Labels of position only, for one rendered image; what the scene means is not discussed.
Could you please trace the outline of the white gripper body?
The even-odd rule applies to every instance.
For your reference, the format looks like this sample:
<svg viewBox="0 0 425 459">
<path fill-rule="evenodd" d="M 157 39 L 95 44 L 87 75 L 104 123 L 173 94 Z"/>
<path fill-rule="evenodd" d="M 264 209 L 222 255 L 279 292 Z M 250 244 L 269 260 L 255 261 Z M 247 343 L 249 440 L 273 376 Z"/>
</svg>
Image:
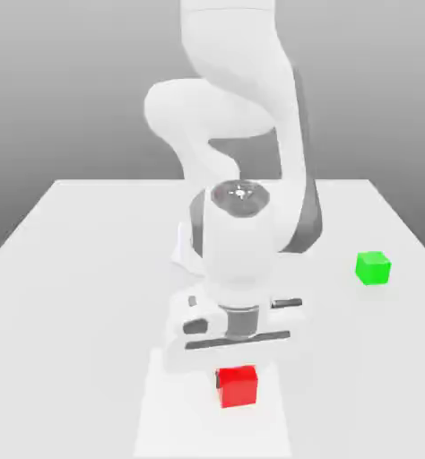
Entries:
<svg viewBox="0 0 425 459">
<path fill-rule="evenodd" d="M 244 341 L 226 338 L 175 340 L 162 350 L 163 367 L 170 373 L 213 372 L 219 368 L 263 367 L 294 354 L 294 338 L 289 330 L 259 333 Z"/>
</svg>

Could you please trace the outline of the small red cube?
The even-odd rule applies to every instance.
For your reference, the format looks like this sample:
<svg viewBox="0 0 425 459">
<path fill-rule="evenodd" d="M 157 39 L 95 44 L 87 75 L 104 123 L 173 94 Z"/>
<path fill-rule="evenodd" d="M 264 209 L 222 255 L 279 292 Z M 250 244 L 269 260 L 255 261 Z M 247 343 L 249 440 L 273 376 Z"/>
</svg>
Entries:
<svg viewBox="0 0 425 459">
<path fill-rule="evenodd" d="M 219 368 L 215 378 L 222 409 L 256 403 L 258 377 L 255 366 Z"/>
</svg>

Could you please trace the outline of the small green cube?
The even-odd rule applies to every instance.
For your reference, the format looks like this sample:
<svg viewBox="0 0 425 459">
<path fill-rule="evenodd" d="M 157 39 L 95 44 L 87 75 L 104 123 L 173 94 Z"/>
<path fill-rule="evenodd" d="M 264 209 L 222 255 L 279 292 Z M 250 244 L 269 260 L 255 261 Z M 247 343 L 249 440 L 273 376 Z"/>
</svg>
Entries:
<svg viewBox="0 0 425 459">
<path fill-rule="evenodd" d="M 359 252 L 355 274 L 364 285 L 384 285 L 389 281 L 391 261 L 381 251 Z"/>
</svg>

